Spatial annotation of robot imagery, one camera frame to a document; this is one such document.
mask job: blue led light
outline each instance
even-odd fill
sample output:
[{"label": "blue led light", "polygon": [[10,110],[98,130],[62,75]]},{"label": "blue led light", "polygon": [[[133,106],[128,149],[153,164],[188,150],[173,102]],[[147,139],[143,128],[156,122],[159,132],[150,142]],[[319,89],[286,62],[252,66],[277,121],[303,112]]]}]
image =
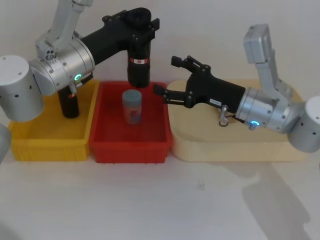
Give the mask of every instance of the blue led light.
[{"label": "blue led light", "polygon": [[75,80],[75,81],[78,81],[81,77],[82,77],[81,74],[77,74],[77,75],[74,77],[74,80]]},{"label": "blue led light", "polygon": [[254,125],[260,126],[260,123],[259,123],[259,122],[257,122],[257,121],[251,121],[251,124],[254,124]]}]

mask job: silver cylindrical joint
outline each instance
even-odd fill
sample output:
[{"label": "silver cylindrical joint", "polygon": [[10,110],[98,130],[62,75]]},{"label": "silver cylindrical joint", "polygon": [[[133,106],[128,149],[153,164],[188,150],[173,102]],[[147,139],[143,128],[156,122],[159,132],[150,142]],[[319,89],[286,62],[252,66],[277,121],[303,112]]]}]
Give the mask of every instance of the silver cylindrical joint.
[{"label": "silver cylindrical joint", "polygon": [[274,108],[275,102],[270,97],[261,90],[249,87],[243,95],[236,117],[249,124],[257,122],[256,125],[265,128]]},{"label": "silver cylindrical joint", "polygon": [[282,103],[267,96],[261,90],[248,88],[240,102],[236,117],[250,126],[255,125],[278,133],[288,133],[303,111],[303,104],[291,102],[284,107],[280,104]]},{"label": "silver cylindrical joint", "polygon": [[73,39],[50,62],[34,59],[30,65],[45,96],[54,94],[95,69],[92,54],[79,39]]},{"label": "silver cylindrical joint", "polygon": [[20,56],[0,58],[0,106],[16,122],[30,121],[44,109],[41,92],[28,62]]},{"label": "silver cylindrical joint", "polygon": [[320,148],[320,96],[308,100],[299,120],[288,133],[289,142],[298,150],[313,153]]}]

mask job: white cylindrical motor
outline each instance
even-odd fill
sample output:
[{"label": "white cylindrical motor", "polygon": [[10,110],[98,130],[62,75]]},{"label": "white cylindrical motor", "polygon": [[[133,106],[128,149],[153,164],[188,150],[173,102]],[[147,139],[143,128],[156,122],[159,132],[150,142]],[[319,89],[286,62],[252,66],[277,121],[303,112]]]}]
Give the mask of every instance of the white cylindrical motor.
[{"label": "white cylindrical motor", "polygon": [[44,109],[29,63],[20,56],[0,57],[0,106],[16,122],[30,121]]},{"label": "white cylindrical motor", "polygon": [[320,96],[305,103],[303,114],[288,133],[288,140],[302,152],[313,153],[320,148]]}]

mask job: white background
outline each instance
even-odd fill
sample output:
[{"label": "white background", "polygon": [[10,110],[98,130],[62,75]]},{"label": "white background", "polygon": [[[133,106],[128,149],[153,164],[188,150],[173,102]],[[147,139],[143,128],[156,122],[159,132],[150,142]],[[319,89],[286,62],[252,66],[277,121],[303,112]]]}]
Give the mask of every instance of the white background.
[{"label": "white background", "polygon": [[[52,23],[57,0],[0,1],[0,56],[35,58],[35,39]],[[171,56],[192,55],[212,66],[220,78],[257,78],[247,64],[243,37],[252,24],[269,23],[279,76],[304,98],[319,94],[320,1],[318,0],[94,0],[80,16],[77,31],[85,36],[103,26],[101,18],[123,9],[146,7],[160,18],[152,42],[152,81],[186,79],[170,66]],[[127,79],[126,53],[97,67],[102,80]]]},{"label": "white background", "polygon": [[[56,0],[0,1],[0,56],[36,56]],[[82,35],[123,9],[160,18],[152,42],[152,80],[185,79],[172,55],[192,55],[220,78],[257,78],[243,37],[269,23],[280,77],[303,97],[319,91],[318,0],[94,0]],[[126,54],[98,66],[101,80],[126,79]],[[3,116],[2,123],[8,123]],[[0,167],[0,239],[5,240],[318,240],[319,153],[302,163],[101,165],[29,163],[9,153]]]}]

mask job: green led light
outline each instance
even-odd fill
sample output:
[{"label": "green led light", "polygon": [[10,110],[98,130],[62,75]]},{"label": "green led light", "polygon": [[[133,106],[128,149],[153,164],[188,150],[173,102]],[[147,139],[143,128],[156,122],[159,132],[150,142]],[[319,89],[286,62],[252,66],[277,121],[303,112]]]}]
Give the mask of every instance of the green led light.
[{"label": "green led light", "polygon": [[81,77],[82,77],[81,74],[77,74],[77,75],[74,77],[74,80],[75,80],[75,81],[78,81]]}]

